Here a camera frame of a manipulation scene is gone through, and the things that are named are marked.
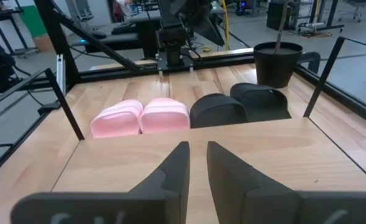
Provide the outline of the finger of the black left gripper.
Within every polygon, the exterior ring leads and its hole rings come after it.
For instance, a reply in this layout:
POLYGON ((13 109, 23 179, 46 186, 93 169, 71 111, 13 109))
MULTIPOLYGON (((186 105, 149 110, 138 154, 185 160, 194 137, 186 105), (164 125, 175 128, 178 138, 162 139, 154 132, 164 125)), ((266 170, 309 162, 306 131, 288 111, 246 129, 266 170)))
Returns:
POLYGON ((210 16, 193 17, 190 20, 190 28, 216 45, 222 46, 225 44, 220 31, 214 21, 210 19, 210 16))

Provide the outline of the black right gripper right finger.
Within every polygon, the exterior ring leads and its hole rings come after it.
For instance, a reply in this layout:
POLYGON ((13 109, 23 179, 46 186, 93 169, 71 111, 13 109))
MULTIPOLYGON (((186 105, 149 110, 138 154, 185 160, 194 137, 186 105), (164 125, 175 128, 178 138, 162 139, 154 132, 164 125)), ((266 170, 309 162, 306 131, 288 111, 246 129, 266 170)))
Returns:
POLYGON ((293 190, 213 141, 207 168, 220 223, 366 223, 366 192, 293 190))

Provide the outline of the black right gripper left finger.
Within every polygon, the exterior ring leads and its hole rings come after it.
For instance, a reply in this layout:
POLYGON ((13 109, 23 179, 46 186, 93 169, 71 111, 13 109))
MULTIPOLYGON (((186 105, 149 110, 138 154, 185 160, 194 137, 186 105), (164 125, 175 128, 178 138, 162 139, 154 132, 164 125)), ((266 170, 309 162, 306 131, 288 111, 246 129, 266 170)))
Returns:
POLYGON ((18 201, 11 223, 185 223, 190 147, 180 142, 128 192, 36 193, 18 201))

